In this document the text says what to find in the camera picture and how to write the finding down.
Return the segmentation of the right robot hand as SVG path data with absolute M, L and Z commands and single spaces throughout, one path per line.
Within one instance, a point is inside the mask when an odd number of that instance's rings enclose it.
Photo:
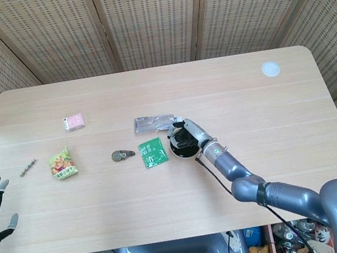
M 185 159 L 198 154 L 208 142 L 213 140 L 209 133 L 190 119 L 174 122 L 168 130 L 167 137 L 172 153 Z

